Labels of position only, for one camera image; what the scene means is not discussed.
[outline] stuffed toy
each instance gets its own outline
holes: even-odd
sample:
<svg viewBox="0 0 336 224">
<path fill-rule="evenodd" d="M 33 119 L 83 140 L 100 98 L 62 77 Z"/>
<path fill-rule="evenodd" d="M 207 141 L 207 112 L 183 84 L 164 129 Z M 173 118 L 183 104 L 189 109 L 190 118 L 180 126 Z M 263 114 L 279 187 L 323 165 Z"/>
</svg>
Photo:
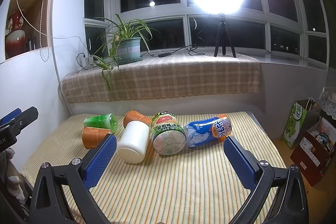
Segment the stuffed toy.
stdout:
<svg viewBox="0 0 336 224">
<path fill-rule="evenodd" d="M 8 192 L 18 200 L 24 200 L 25 196 L 20 187 L 23 182 L 22 175 L 16 170 L 11 159 L 14 157 L 12 148 L 0 153 L 0 177 L 7 186 Z"/>
</svg>

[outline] cardboard box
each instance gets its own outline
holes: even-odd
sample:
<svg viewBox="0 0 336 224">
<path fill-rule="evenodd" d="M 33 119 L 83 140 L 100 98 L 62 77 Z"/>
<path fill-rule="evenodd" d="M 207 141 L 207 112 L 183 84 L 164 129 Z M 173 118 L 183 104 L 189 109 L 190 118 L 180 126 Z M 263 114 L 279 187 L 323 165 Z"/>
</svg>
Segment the cardboard box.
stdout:
<svg viewBox="0 0 336 224">
<path fill-rule="evenodd" d="M 311 186 L 317 184 L 335 155 L 336 129 L 324 118 L 305 132 L 291 160 Z"/>
<path fill-rule="evenodd" d="M 319 118 L 321 107 L 317 103 L 313 103 L 311 107 L 309 103 L 307 107 L 307 103 L 308 100 L 301 100 L 293 104 L 282 136 L 290 149 L 300 143 L 305 132 L 315 125 Z"/>
</svg>

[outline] orange paper cup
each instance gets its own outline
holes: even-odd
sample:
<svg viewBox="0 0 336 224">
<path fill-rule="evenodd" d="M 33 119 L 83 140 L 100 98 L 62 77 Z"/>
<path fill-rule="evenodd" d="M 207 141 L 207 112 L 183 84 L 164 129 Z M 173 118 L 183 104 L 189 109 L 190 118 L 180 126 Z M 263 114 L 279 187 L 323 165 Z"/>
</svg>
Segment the orange paper cup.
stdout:
<svg viewBox="0 0 336 224">
<path fill-rule="evenodd" d="M 135 110 L 130 110 L 127 112 L 124 118 L 124 128 L 126 128 L 127 124 L 131 121 L 140 121 L 144 122 L 146 125 L 149 127 L 151 126 L 152 120 L 146 117 L 145 115 L 135 111 Z"/>
<path fill-rule="evenodd" d="M 94 127 L 84 127 L 82 132 L 82 142 L 84 147 L 86 149 L 97 147 L 97 145 L 107 134 L 111 134 L 111 130 Z"/>
</svg>

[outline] blue gripper pad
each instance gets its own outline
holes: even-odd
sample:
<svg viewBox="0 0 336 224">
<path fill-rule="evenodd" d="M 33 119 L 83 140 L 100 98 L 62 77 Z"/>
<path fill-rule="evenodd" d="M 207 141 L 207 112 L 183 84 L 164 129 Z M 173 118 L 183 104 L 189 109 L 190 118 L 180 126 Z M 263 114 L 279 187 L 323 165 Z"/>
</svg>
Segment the blue gripper pad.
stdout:
<svg viewBox="0 0 336 224">
<path fill-rule="evenodd" d="M 244 157 L 244 152 L 240 151 L 242 147 L 237 147 L 228 137 L 224 140 L 223 149 L 243 187 L 253 191 L 257 187 L 257 174 Z"/>
<path fill-rule="evenodd" d="M 100 148 L 98 153 L 89 163 L 84 172 L 84 186 L 87 190 L 95 187 L 101 176 L 103 175 L 107 165 L 109 164 L 112 156 L 117 148 L 117 139 L 114 135 L 111 135 L 104 145 Z"/>
<path fill-rule="evenodd" d="M 8 115 L 4 116 L 0 120 L 0 125 L 8 123 L 11 119 L 14 119 L 19 114 L 21 114 L 21 109 L 17 108 L 16 110 L 13 110 L 11 113 L 9 113 Z"/>
</svg>

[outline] power adapter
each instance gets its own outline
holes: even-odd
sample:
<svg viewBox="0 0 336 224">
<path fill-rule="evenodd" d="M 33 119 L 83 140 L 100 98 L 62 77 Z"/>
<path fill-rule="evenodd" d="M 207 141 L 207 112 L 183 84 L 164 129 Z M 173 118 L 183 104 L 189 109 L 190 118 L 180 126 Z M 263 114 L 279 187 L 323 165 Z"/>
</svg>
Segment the power adapter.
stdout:
<svg viewBox="0 0 336 224">
<path fill-rule="evenodd" d="M 171 52 L 165 52 L 164 54 L 158 54 L 158 57 L 166 57 L 166 56 L 171 56 Z"/>
<path fill-rule="evenodd" d="M 93 64 L 93 57 L 91 55 L 89 55 L 88 57 L 85 57 L 85 55 L 83 57 L 80 58 L 80 62 L 81 65 L 86 68 L 86 69 L 91 69 L 94 68 L 95 65 Z"/>
</svg>

